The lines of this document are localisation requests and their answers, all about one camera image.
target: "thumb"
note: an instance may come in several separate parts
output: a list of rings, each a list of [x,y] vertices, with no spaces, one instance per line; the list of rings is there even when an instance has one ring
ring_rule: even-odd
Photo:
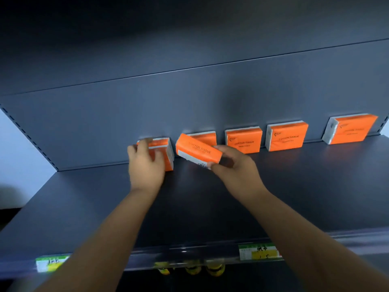
[[[159,149],[155,150],[154,162],[157,163],[159,166],[163,166],[163,167],[165,166],[165,159],[163,157],[163,153]]]
[[[220,164],[216,164],[214,162],[208,162],[207,166],[211,168],[211,170],[222,180],[224,181],[230,174],[230,168],[222,166]]]

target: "forearm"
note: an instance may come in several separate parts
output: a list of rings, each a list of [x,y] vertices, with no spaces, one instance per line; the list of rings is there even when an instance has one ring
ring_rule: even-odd
[[[154,196],[130,192],[37,291],[114,291]]]
[[[389,287],[384,275],[319,230],[267,190],[245,205],[310,290]]]

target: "person's right arm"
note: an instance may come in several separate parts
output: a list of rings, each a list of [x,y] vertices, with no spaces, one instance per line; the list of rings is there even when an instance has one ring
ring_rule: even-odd
[[[389,291],[389,280],[356,254],[272,195],[255,162],[228,146],[217,146],[233,168],[208,163],[228,191],[264,228],[309,291]]]

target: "person's left arm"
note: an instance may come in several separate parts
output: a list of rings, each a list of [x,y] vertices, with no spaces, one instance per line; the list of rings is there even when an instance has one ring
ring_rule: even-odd
[[[98,230],[37,292],[114,291],[127,265],[142,221],[165,176],[162,152],[152,161],[149,140],[128,147],[131,191]]]

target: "price tag strip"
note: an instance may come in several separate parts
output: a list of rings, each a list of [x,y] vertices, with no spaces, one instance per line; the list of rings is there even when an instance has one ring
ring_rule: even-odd
[[[58,256],[48,256],[48,257],[38,257],[36,262],[36,270],[39,273],[46,273],[55,271],[59,268],[70,255],[58,255]]]
[[[273,243],[239,245],[240,260],[282,258]]]

